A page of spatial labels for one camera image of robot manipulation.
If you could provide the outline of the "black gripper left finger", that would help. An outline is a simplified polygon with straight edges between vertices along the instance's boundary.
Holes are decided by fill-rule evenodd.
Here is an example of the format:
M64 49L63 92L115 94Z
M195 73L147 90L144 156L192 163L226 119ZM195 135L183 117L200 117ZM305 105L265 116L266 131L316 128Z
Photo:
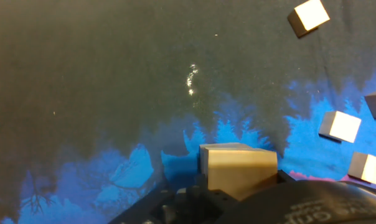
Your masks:
M203 224L215 223L238 200L222 190L194 185L176 192L156 188L109 224Z

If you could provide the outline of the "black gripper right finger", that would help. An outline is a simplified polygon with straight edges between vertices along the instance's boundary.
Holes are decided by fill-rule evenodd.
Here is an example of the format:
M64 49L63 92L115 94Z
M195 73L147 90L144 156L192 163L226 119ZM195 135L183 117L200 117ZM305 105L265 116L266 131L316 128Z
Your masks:
M277 183L283 183L283 182L295 182L296 179L292 178L289 174L287 174L285 171L283 170L279 170L278 171L278 177L277 177ZM356 186L362 190L365 190L367 192L370 192L374 195L376 195L376 189L375 188L372 188L372 187L369 187L368 185L362 185L362 184L359 184L357 182L352 182L352 181L349 181L349 180L340 180L340 182L342 183L345 183L345 184L349 184L349 185L353 185L353 186Z

